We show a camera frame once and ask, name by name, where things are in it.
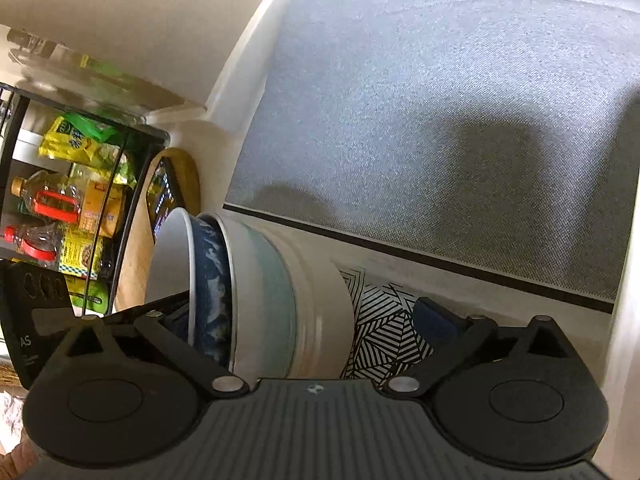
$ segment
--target red handle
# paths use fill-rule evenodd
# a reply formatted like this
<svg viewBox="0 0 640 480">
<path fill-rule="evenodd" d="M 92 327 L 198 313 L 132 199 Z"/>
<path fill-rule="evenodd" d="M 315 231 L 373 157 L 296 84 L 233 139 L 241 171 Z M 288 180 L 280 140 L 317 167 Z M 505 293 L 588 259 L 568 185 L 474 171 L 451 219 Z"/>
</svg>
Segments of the red handle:
<svg viewBox="0 0 640 480">
<path fill-rule="evenodd" d="M 64 211 L 47 205 L 40 201 L 43 198 L 53 198 L 55 200 L 60 200 L 60 202 L 67 202 L 73 206 L 74 210 Z M 36 193 L 36 196 L 33 198 L 33 211 L 39 215 L 48 216 L 54 220 L 68 222 L 69 224 L 77 224 L 80 216 L 78 201 L 76 201 L 75 198 L 49 190 L 41 190 Z"/>
<path fill-rule="evenodd" d="M 45 251 L 38 249 L 28 243 L 27 240 L 23 240 L 20 244 L 20 248 L 29 256 L 33 256 L 36 260 L 43 260 L 44 262 L 52 262 L 56 259 L 56 251 Z"/>
</svg>

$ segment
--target plastic bottle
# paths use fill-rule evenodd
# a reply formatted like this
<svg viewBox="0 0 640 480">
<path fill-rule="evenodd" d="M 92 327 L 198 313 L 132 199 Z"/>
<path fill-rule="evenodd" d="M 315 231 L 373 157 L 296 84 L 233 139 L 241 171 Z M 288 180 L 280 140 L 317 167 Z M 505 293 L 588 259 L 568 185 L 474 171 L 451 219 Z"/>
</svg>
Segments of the plastic bottle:
<svg viewBox="0 0 640 480">
<path fill-rule="evenodd" d="M 19 252 L 35 258 L 40 266 L 69 276 L 85 278 L 90 274 L 93 280 L 107 280 L 113 272 L 111 251 L 105 247 L 102 237 L 98 237 L 94 264 L 89 272 L 93 235 L 72 226 L 59 223 L 43 227 L 9 225 L 4 229 L 4 239 L 14 242 Z"/>
<path fill-rule="evenodd" d="M 32 214 L 77 225 L 81 230 L 95 233 L 106 187 L 104 183 L 41 170 L 28 179 L 14 178 L 11 193 L 22 197 Z M 123 206 L 122 186 L 112 186 L 100 224 L 101 236 L 111 238 L 119 229 Z"/>
<path fill-rule="evenodd" d="M 40 265 L 52 269 L 56 267 L 58 247 L 62 241 L 62 232 L 55 224 L 44 227 L 8 225 L 4 229 L 4 240 L 14 242 L 19 251 L 28 254 L 40 262 Z"/>
</svg>

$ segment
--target hand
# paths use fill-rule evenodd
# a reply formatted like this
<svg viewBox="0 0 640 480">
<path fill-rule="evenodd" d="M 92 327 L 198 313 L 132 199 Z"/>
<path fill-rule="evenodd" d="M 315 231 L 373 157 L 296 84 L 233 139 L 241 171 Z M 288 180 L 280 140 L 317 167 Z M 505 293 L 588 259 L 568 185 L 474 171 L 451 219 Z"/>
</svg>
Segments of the hand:
<svg viewBox="0 0 640 480">
<path fill-rule="evenodd" d="M 24 474 L 38 460 L 31 440 L 24 439 L 11 453 L 0 457 L 0 480 L 14 480 Z"/>
</svg>

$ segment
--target blue marbled bowl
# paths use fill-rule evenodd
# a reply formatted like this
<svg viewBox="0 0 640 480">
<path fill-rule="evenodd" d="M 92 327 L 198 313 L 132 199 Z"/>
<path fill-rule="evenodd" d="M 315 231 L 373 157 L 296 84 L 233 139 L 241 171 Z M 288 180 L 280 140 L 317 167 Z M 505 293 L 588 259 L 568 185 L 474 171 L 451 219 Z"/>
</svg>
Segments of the blue marbled bowl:
<svg viewBox="0 0 640 480">
<path fill-rule="evenodd" d="M 216 222 L 190 216 L 196 273 L 193 347 L 227 368 L 231 354 L 231 272 L 225 239 Z"/>
</svg>

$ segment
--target geometric pattern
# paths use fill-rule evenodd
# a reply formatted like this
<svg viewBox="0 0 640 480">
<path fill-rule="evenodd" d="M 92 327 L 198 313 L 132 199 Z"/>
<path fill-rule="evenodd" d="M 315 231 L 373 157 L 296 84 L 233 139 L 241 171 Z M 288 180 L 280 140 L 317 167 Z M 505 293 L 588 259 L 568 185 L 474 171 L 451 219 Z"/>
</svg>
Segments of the geometric pattern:
<svg viewBox="0 0 640 480">
<path fill-rule="evenodd" d="M 380 387 L 431 353 L 412 323 L 418 296 L 401 285 L 368 278 L 365 269 L 338 268 L 355 318 L 353 346 L 341 377 L 370 379 Z"/>
</svg>

